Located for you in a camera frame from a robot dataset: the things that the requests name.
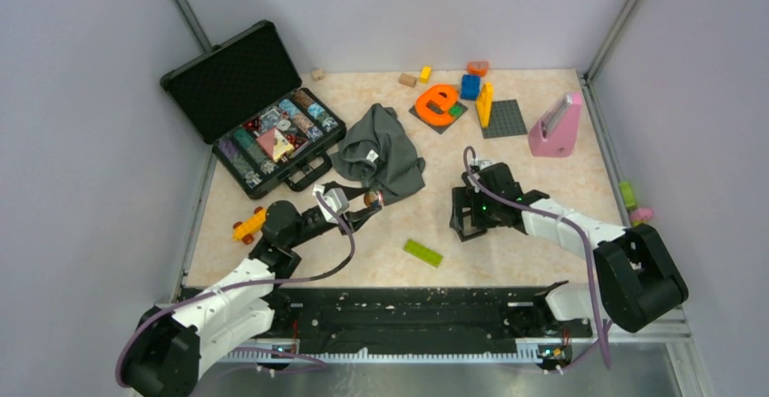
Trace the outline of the grey t-shirt garment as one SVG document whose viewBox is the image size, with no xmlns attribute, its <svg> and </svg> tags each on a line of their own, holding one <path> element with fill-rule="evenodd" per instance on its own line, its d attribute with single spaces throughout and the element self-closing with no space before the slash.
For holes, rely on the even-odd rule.
<svg viewBox="0 0 769 397">
<path fill-rule="evenodd" d="M 417 153 L 395 109 L 380 103 L 372 104 L 347 130 L 330 159 L 342 178 L 360 182 L 386 206 L 425 187 L 425 159 Z"/>
</svg>

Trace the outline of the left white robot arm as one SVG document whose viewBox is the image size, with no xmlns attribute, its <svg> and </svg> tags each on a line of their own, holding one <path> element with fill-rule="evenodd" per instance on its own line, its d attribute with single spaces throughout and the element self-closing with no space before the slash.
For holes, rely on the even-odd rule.
<svg viewBox="0 0 769 397">
<path fill-rule="evenodd" d="M 314 186 L 313 198 L 315 206 L 304 212 L 287 200 L 273 202 L 261 239 L 234 270 L 191 298 L 148 310 L 118 356 L 117 384 L 142 396 L 190 396 L 212 365 L 249 338 L 284 334 L 291 313 L 266 298 L 297 282 L 295 247 L 333 229 L 346 235 L 347 256 L 314 277 L 329 278 L 352 261 L 355 231 L 385 206 L 380 191 L 334 181 Z"/>
</svg>

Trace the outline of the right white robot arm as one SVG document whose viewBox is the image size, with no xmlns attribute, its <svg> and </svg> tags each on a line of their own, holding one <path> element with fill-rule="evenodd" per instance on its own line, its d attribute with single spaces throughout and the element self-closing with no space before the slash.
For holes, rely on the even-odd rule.
<svg viewBox="0 0 769 397">
<path fill-rule="evenodd" d="M 568 321 L 609 320 L 636 333 L 681 306 L 688 286 L 657 230 L 623 227 L 561 205 L 548 194 L 522 190 L 502 162 L 471 160 L 462 186 L 452 190 L 449 226 L 460 240 L 493 228 L 514 228 L 584 258 L 585 283 L 560 282 L 546 289 L 531 311 L 534 328 L 555 335 Z"/>
</svg>

